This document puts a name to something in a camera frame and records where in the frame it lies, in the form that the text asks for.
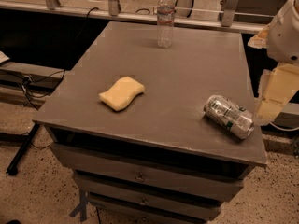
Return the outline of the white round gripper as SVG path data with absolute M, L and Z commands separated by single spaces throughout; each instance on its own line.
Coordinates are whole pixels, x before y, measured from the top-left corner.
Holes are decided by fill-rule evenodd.
M 283 107 L 299 91 L 299 1 L 287 0 L 277 15 L 248 46 L 266 49 L 279 62 L 272 71 L 264 69 L 259 81 L 255 121 L 274 121 Z

